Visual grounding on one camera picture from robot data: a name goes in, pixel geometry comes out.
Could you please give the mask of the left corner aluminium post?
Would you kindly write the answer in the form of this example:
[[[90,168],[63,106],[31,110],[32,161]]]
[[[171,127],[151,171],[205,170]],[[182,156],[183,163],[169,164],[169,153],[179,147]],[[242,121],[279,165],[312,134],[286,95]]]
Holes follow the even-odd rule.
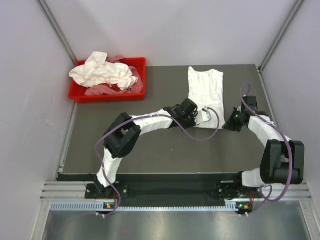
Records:
[[[74,51],[71,48],[70,43],[68,42],[65,34],[63,33],[58,21],[56,20],[52,10],[50,9],[49,5],[45,0],[36,0],[37,4],[39,5],[40,9],[43,11],[45,17],[47,18],[50,26],[52,27],[55,35],[57,36],[58,40],[60,41],[63,49],[65,50],[67,56],[71,60],[71,62],[75,65],[78,61]]]

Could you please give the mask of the white t shirt in bin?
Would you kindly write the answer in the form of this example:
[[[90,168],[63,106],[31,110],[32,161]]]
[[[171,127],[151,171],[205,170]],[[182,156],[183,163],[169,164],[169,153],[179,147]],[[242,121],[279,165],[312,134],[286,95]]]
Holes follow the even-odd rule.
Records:
[[[105,52],[93,52],[83,65],[70,71],[69,77],[85,88],[108,84],[117,85],[122,91],[138,82],[138,77],[134,76],[128,65],[108,62],[107,57]]]

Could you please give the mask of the pink t shirt in bin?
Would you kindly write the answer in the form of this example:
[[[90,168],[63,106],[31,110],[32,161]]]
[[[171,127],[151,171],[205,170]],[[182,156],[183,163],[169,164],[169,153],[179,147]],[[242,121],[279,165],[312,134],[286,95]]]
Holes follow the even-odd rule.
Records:
[[[100,96],[100,95],[123,95],[123,94],[138,94],[143,90],[143,82],[138,70],[135,66],[127,65],[121,62],[122,56],[107,57],[106,62],[124,72],[124,76],[108,77],[107,82],[90,87],[85,96]]]

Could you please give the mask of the corner aluminium post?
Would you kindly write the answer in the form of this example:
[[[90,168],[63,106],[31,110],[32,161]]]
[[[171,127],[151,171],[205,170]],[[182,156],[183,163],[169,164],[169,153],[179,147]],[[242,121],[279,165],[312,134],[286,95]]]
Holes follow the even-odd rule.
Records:
[[[71,60],[71,62],[75,65],[78,61],[74,51],[71,48],[70,43],[68,42],[65,34],[63,33],[58,21],[56,20],[52,10],[50,9],[49,5],[45,0],[36,0],[37,4],[39,5],[40,9],[43,11],[45,17],[47,18],[50,26],[52,27],[55,35],[57,36],[58,40],[60,41],[63,49],[65,50],[67,56]]]
[[[272,56],[276,52],[277,48],[279,47],[281,41],[285,37],[288,29],[290,28],[292,22],[294,21],[295,17],[297,16],[298,12],[302,8],[305,0],[296,0],[294,2],[293,7],[289,11],[287,17],[285,18],[284,22],[280,25],[280,29],[276,34],[271,46],[269,47],[266,55],[264,56],[261,64],[257,67],[257,71],[259,74],[262,74],[266,66],[268,65],[269,61],[271,60]]]

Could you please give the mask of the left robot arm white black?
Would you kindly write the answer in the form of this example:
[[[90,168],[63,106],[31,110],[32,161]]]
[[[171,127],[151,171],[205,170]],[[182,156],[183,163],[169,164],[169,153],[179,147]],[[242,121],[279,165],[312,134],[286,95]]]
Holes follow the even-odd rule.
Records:
[[[173,107],[141,116],[120,114],[104,133],[101,167],[96,174],[91,193],[98,198],[109,198],[114,191],[117,171],[124,157],[129,155],[140,136],[157,131],[181,127],[189,129],[199,123],[198,106],[189,98]]]

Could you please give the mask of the red plastic bin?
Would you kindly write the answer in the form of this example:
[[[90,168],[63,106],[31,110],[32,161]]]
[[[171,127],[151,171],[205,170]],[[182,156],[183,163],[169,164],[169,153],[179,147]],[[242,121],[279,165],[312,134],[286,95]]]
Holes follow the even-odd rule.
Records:
[[[74,100],[78,104],[143,101],[147,92],[147,60],[144,57],[133,57],[123,58],[119,61],[123,64],[136,68],[143,84],[143,88],[140,93],[87,96],[85,95],[87,88],[76,84],[72,79],[68,91],[68,98]]]

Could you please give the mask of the right corner aluminium post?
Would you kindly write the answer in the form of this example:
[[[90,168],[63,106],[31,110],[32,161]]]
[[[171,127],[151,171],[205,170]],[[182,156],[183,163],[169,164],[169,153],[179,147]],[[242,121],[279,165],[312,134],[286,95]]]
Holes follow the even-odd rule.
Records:
[[[259,74],[262,74],[266,66],[268,65],[269,61],[271,60],[272,56],[276,52],[277,48],[279,47],[281,41],[285,37],[288,29],[290,28],[292,22],[294,21],[295,17],[297,16],[298,12],[302,8],[305,0],[296,0],[294,2],[293,7],[289,11],[287,17],[285,18],[284,22],[280,25],[280,29],[276,34],[271,46],[269,47],[266,55],[264,56],[261,64],[257,67],[257,71]]]

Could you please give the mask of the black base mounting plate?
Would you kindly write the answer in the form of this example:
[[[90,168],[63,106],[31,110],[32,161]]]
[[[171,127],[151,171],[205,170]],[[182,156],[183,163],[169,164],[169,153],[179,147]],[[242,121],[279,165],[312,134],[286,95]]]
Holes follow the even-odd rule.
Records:
[[[123,200],[139,196],[205,196],[214,200],[260,199],[256,188],[237,188],[233,181],[196,181],[196,182],[121,182],[114,187]]]

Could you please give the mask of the white t shirt with print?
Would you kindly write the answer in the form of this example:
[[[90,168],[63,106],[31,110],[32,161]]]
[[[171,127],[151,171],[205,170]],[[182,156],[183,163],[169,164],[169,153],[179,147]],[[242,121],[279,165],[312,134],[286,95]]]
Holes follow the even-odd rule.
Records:
[[[207,71],[196,71],[193,67],[188,68],[188,98],[197,104],[201,111],[204,108],[211,108],[209,111],[211,120],[197,124],[197,128],[222,129],[226,123],[224,117],[223,98],[224,73],[215,69]]]

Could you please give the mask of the aluminium extrusion rail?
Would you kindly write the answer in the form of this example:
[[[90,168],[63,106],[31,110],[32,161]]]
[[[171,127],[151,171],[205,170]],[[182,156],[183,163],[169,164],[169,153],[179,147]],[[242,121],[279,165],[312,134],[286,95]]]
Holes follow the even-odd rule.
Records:
[[[71,201],[85,198],[86,187],[83,182],[46,182],[44,184],[41,200]]]

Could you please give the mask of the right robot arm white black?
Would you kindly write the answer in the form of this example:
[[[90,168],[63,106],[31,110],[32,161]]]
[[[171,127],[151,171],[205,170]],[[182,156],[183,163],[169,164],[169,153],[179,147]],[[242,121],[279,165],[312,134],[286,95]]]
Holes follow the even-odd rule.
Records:
[[[262,196],[268,202],[277,202],[284,197],[290,185],[299,185],[304,179],[305,145],[285,136],[264,111],[259,111],[255,96],[242,97],[241,106],[233,109],[223,129],[240,132],[243,127],[257,136],[264,152],[260,167],[237,174],[233,192],[237,197],[245,198],[252,188],[282,184],[284,189],[277,198]]]

